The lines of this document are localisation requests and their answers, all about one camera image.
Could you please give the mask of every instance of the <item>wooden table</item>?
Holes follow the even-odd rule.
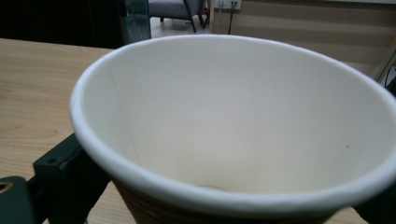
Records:
[[[0,177],[34,175],[32,163],[73,132],[69,97],[80,74],[110,49],[0,39]],[[89,223],[135,223],[110,183]],[[352,209],[326,224],[366,223]]]

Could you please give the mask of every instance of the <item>cup rim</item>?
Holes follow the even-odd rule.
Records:
[[[194,38],[204,38],[208,40],[211,38],[224,38],[267,43],[278,45],[281,48],[298,50],[304,54],[320,57],[329,63],[335,63],[337,66],[346,69],[351,75],[357,76],[369,88],[373,89],[380,96],[384,105],[394,111],[393,120],[389,122],[396,124],[396,101],[388,91],[383,88],[378,88],[377,83],[361,72],[314,51],[272,40],[245,36],[183,35],[150,39],[120,49],[115,49],[97,60],[83,72],[72,91],[70,99],[70,117],[78,141],[90,157],[111,176],[117,178],[127,186],[148,195],[153,195],[168,203],[180,205],[199,212],[234,217],[275,217],[279,215],[295,216],[303,213],[319,214],[329,213],[330,211],[335,212],[343,207],[369,199],[394,182],[396,179],[396,140],[393,140],[394,149],[391,151],[389,157],[372,172],[361,178],[328,189],[297,193],[258,194],[204,189],[155,174],[123,158],[98,138],[90,128],[89,123],[83,117],[81,96],[86,86],[85,83],[92,78],[92,70],[106,59],[115,57],[120,52],[126,50],[144,47],[153,42],[178,41],[180,39]]]

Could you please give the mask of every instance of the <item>wall outlet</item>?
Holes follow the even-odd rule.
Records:
[[[219,8],[219,1],[220,0],[215,0],[215,8]],[[222,0],[222,1],[223,1],[222,9],[231,9],[232,2],[236,3],[235,9],[241,9],[242,0]]]

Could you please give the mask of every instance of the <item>white paper cup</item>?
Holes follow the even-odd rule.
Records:
[[[321,223],[396,178],[393,96],[274,41],[173,36],[116,49],[83,73],[70,110],[138,223]]]

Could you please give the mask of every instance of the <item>gray chair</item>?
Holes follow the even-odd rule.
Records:
[[[148,0],[148,13],[150,17],[190,21],[196,33],[192,17],[198,15],[201,25],[204,25],[201,10],[205,0]]]

